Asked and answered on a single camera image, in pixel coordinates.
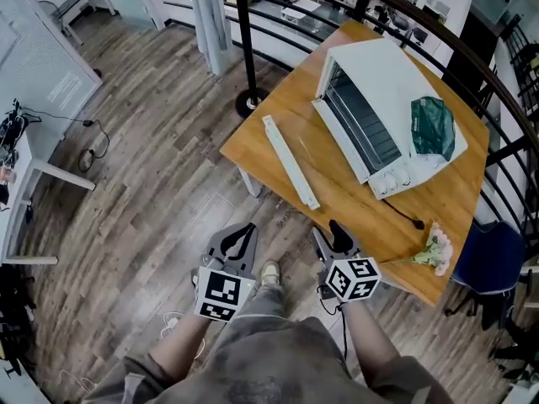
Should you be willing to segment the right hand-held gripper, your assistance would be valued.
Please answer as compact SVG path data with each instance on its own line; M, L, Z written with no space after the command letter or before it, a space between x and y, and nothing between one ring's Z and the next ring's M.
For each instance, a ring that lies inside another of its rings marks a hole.
M336 298L342 303L369 299L382 280L376 261L356 251L356 238L346 226L330 220L329 228L333 247L318 227L312 228L312 245L323 263L318 274L321 299Z

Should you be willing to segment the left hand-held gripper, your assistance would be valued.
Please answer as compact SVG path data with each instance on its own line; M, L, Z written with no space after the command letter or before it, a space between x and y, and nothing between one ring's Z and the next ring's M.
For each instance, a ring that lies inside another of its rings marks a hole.
M230 322L241 311L256 287L256 279L252 274L243 276L242 270L237 271L215 259L224 259L227 250L242 237L242 230L243 224L234 224L213 234L208 242L208 256L212 260L208 266L201 265L191 271L196 315L213 321ZM245 230L242 245L237 252L237 266L252 268L258 229L255 224L248 223Z

